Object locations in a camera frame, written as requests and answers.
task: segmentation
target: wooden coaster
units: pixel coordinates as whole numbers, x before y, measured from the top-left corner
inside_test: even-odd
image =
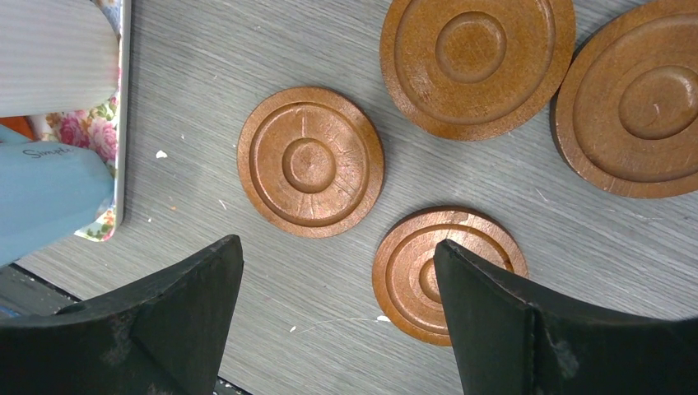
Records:
[[[497,266],[528,277],[528,266],[514,239],[474,211],[437,207],[398,223],[375,256],[375,297],[385,315],[400,330],[437,346],[451,345],[433,259],[436,245],[445,239],[461,244]]]
[[[240,181],[257,210],[293,235],[323,238],[359,223],[383,186],[383,147],[349,100],[293,88],[249,116],[238,143]]]
[[[571,0],[394,0],[380,39],[397,107],[438,137],[497,137],[537,114],[575,46]]]
[[[596,34],[562,84],[556,142],[591,184],[631,198],[698,189],[698,2],[651,2]]]

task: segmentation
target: gray wood grain surface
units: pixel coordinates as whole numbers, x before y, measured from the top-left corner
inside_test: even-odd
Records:
[[[545,286],[636,314],[698,312],[698,193],[638,201],[587,184],[557,154],[548,109],[487,142],[420,131],[380,76],[389,0],[133,1],[126,220],[106,244],[71,238],[21,265],[89,298],[240,235],[247,263],[222,377],[257,395],[461,393],[450,349],[375,322],[382,312],[370,273],[380,240],[405,215],[438,204],[495,217]],[[575,0],[578,44],[642,2]],[[375,209],[331,239],[269,225],[237,177],[247,115],[301,85],[354,100],[385,147]],[[159,150],[169,157],[157,160]]]

